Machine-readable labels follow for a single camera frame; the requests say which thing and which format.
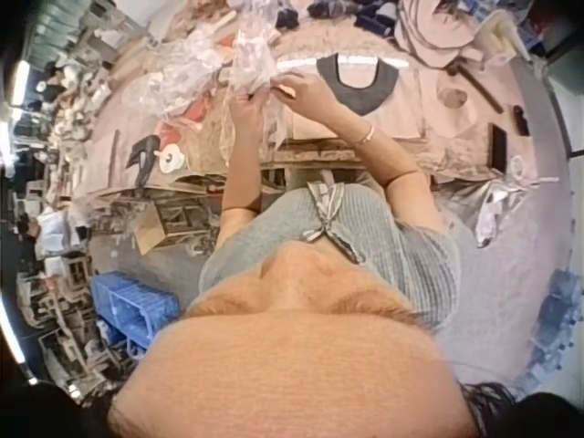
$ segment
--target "black phone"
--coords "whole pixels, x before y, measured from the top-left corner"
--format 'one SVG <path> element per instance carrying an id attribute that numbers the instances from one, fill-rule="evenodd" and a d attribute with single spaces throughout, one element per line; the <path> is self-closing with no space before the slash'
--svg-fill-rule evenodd
<path id="1" fill-rule="evenodd" d="M 489 125 L 490 157 L 489 167 L 503 175 L 507 171 L 507 133 L 494 123 Z"/>

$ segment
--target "gray floor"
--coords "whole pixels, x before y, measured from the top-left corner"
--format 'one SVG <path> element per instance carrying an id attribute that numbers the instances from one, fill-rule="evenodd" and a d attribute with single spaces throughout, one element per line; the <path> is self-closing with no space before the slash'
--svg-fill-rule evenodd
<path id="1" fill-rule="evenodd" d="M 456 231 L 463 256 L 461 305 L 438 340 L 463 382 L 511 384 L 522 372 L 548 281 L 556 268 L 568 267 L 573 239 L 568 165 L 548 92 L 521 61 L 514 68 L 526 99 L 539 175 L 560 181 L 534 189 L 485 249 L 475 247 L 469 231 Z M 111 239 L 95 240 L 95 267 L 103 272 L 117 268 L 172 291 L 182 305 L 196 297 L 201 258 L 189 257 L 182 246 L 140 257 L 130 242 L 130 238 L 119 245 Z M 113 249 L 118 253 L 115 258 Z"/>

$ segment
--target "plastic wrap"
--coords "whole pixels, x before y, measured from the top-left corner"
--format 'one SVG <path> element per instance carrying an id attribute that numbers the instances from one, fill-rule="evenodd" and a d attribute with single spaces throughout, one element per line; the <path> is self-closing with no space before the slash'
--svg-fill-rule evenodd
<path id="1" fill-rule="evenodd" d="M 151 73 L 132 81 L 122 101 L 129 108 L 152 116 L 182 114 L 207 89 L 222 66 L 214 50 L 212 28 L 195 30 L 186 39 L 157 47 Z"/>
<path id="2" fill-rule="evenodd" d="M 229 76 L 229 87 L 225 96 L 224 122 L 221 133 L 221 153 L 229 162 L 234 137 L 233 123 L 228 119 L 226 108 L 229 99 L 240 90 L 254 94 L 263 86 L 268 86 L 270 78 L 276 74 L 276 60 L 269 41 L 274 35 L 277 18 L 277 0 L 251 0 L 244 5 L 239 31 L 234 42 L 234 63 Z M 264 145 L 279 146 L 286 138 L 284 106 L 270 96 L 264 106 Z"/>

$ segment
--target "blue plastic basket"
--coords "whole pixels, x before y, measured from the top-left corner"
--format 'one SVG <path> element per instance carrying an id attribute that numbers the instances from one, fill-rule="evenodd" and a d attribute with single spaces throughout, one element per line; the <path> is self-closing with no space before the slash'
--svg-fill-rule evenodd
<path id="1" fill-rule="evenodd" d="M 93 304 L 98 315 L 116 327 L 116 320 L 113 317 L 110 302 L 110 293 L 120 292 L 136 284 L 138 284 L 137 280 L 119 271 L 111 271 L 106 274 L 93 276 L 91 278 L 91 295 L 93 296 Z"/>
<path id="2" fill-rule="evenodd" d="M 94 276 L 92 295 L 96 310 L 128 339 L 143 349 L 164 326 L 178 318 L 176 296 L 110 272 Z"/>

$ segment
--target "pink fabric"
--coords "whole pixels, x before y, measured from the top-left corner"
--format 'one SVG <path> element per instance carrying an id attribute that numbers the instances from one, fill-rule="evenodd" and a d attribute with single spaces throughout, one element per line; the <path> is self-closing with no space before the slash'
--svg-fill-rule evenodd
<path id="1" fill-rule="evenodd" d="M 465 18 L 437 13 L 440 0 L 402 0 L 395 28 L 398 45 L 432 68 L 443 68 L 464 55 L 475 38 Z"/>

